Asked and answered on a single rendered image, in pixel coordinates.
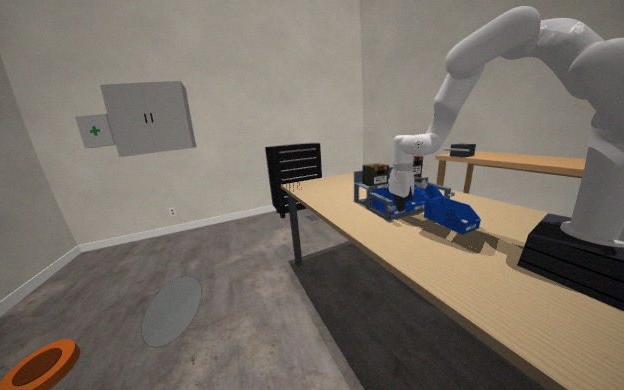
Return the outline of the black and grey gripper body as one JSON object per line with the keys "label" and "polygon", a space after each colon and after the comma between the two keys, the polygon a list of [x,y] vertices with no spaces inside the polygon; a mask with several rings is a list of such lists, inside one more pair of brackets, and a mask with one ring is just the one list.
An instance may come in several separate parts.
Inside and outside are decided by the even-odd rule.
{"label": "black and grey gripper body", "polygon": [[[394,172],[395,171],[395,172]],[[414,172],[392,170],[389,181],[389,192],[400,197],[407,197],[410,192],[414,194]]]}

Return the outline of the blue bin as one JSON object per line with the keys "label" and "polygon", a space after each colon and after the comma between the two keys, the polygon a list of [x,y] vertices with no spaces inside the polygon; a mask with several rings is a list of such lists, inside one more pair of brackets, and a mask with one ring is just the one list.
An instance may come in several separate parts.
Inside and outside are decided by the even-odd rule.
{"label": "blue bin", "polygon": [[476,230],[479,223],[479,216],[470,205],[445,197],[426,200],[424,217],[462,235]]}
{"label": "blue bin", "polygon": [[[388,188],[374,189],[373,193],[376,193],[378,195],[382,195],[383,197],[392,200],[393,201],[393,206],[395,206],[395,203],[396,203],[395,198],[389,192]],[[381,201],[378,201],[378,200],[374,199],[374,198],[372,198],[372,207],[374,207],[374,208],[376,208],[376,209],[378,209],[378,210],[380,210],[380,211],[385,213],[385,204],[383,202],[381,202]],[[397,208],[395,208],[395,211],[392,211],[392,215],[408,212],[409,211],[409,207],[410,207],[409,203],[406,202],[406,207],[405,207],[404,211],[399,212],[398,211],[398,207],[397,207]]]}
{"label": "blue bin", "polygon": [[[414,184],[414,188],[416,188],[417,186]],[[416,189],[419,189],[419,187],[417,187]],[[435,186],[431,186],[431,185],[427,185],[427,187],[425,189],[420,188],[420,190],[422,191],[422,193],[425,195],[425,197],[427,198],[427,200],[429,199],[434,199],[434,198],[438,198],[438,197],[443,197],[442,193],[439,191],[439,189]],[[427,195],[426,195],[427,194]]]}
{"label": "blue bin", "polygon": [[[424,208],[426,200],[427,200],[427,198],[422,193],[422,191],[419,190],[419,189],[415,189],[414,188],[413,200],[407,201],[409,203],[409,205],[410,205],[409,211],[413,211],[413,210],[416,210],[416,209]],[[416,204],[412,204],[411,202],[414,202]]]}

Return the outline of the black tool case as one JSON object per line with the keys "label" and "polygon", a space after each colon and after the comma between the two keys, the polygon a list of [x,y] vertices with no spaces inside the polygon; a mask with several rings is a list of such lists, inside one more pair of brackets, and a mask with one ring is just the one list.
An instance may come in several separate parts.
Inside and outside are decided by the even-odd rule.
{"label": "black tool case", "polygon": [[414,177],[422,176],[422,165],[423,165],[423,156],[414,156],[414,160],[413,160]]}

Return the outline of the dark green tool case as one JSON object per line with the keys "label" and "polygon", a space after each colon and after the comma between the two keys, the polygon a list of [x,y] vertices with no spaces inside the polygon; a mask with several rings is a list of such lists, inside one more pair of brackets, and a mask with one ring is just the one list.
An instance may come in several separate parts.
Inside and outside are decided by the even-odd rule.
{"label": "dark green tool case", "polygon": [[367,165],[363,165],[362,184],[376,186],[388,183],[389,165],[380,163]]}

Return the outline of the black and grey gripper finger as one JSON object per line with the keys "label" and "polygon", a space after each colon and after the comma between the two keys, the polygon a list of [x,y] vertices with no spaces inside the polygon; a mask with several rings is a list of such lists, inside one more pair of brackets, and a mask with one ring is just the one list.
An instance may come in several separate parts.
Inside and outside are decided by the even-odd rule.
{"label": "black and grey gripper finger", "polygon": [[[392,193],[391,193],[391,194],[392,194]],[[397,195],[395,195],[395,194],[392,194],[392,195],[393,195],[393,196],[394,196],[394,198],[395,198],[395,201],[396,201],[395,206],[396,206],[396,208],[397,208],[397,207],[398,207],[398,203],[400,202],[400,196],[397,196]]]}
{"label": "black and grey gripper finger", "polygon": [[408,194],[408,197],[400,197],[400,202],[398,204],[398,211],[404,211],[405,210],[405,202],[407,202],[406,200],[413,200],[412,198],[412,191],[411,191],[411,186],[410,186],[410,192]]}

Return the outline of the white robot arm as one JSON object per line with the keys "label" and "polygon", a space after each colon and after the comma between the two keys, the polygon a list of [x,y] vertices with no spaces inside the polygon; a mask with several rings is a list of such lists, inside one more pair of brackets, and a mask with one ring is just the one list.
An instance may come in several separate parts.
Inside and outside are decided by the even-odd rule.
{"label": "white robot arm", "polygon": [[624,38],[603,41],[575,19],[541,21],[530,6],[498,16],[448,53],[448,74],[434,100],[433,121],[426,134],[394,138],[393,170],[412,171],[414,155],[439,150],[483,63],[498,56],[538,58],[573,97],[588,100],[596,111],[572,218],[560,228],[584,241],[624,248]]}

